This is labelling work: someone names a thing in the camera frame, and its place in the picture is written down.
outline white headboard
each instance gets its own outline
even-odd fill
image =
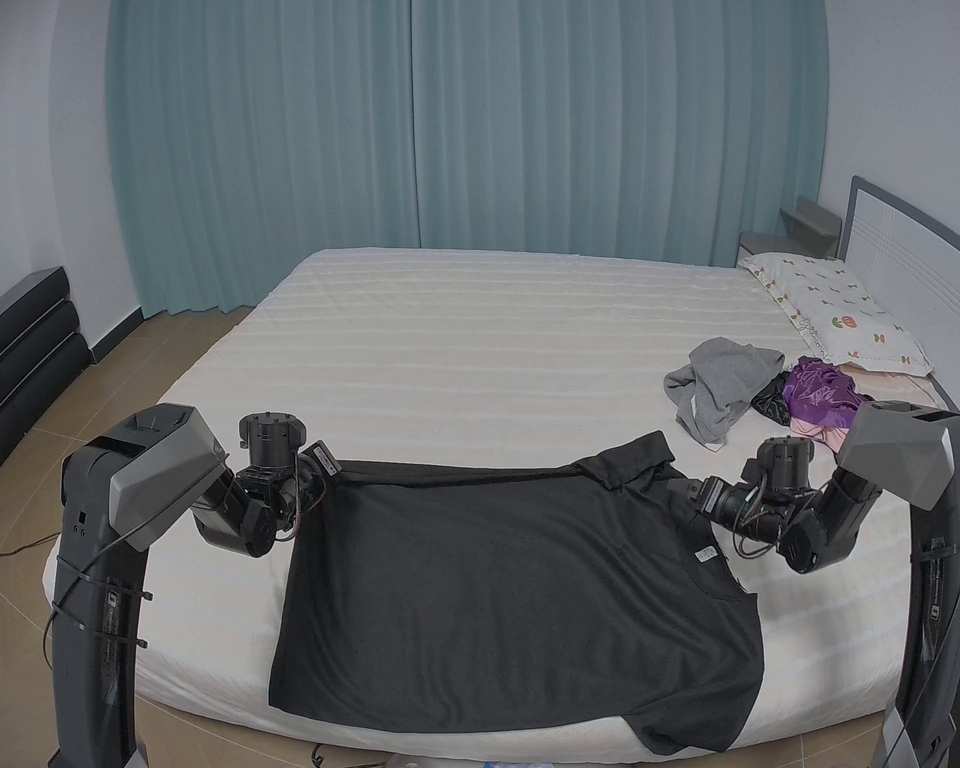
[[[960,235],[854,176],[839,257],[920,341],[939,388],[960,403]]]

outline gray garment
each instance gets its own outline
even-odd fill
[[[690,364],[663,379],[666,396],[697,443],[722,444],[750,401],[783,370],[783,353],[717,336],[690,352]]]

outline tile floor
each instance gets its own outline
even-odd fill
[[[0,466],[0,551],[60,528],[60,460],[121,418],[153,405],[247,310],[159,315],[87,369]],[[40,574],[51,544],[0,558],[0,768],[45,766],[56,747],[50,673],[40,653],[48,608]],[[151,768],[310,766],[312,744],[137,701]],[[676,768],[830,768],[869,765],[879,715]],[[324,748],[324,768],[372,763],[380,753]]]

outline robotic arm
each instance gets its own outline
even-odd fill
[[[288,414],[240,422],[251,466],[234,473],[196,409],[141,411],[63,465],[63,535],[54,591],[54,699],[60,748],[51,768],[139,768],[133,678],[147,550],[187,509],[215,546],[260,557],[296,528],[340,471]],[[900,402],[862,405],[822,492],[809,487],[813,444],[764,442],[742,483],[671,481],[695,511],[776,549],[800,573],[846,558],[884,489],[910,503],[911,591],[900,687],[874,768],[934,768],[953,738],[960,679],[960,416]]]

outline bed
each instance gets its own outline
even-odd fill
[[[676,423],[666,372],[725,335],[809,352],[752,275],[571,255],[324,251],[303,261],[167,393],[199,408],[246,464],[237,422],[296,414],[341,458],[549,467],[660,429],[690,476],[738,476],[772,435],[748,412],[717,453]],[[897,396],[885,383],[882,396]],[[916,389],[902,396],[913,399]],[[818,446],[811,482],[834,467]],[[883,708],[900,672],[908,602],[907,507],[884,494],[844,562],[799,576],[775,556],[731,569],[758,593],[766,672],[734,746]],[[618,717],[522,732],[397,734],[267,706],[292,545],[261,560],[209,547],[184,516],[151,548],[137,690],[208,717],[297,738],[407,755],[511,762],[663,760]],[[55,555],[44,584],[52,592]],[[671,757],[700,751],[685,749]]]

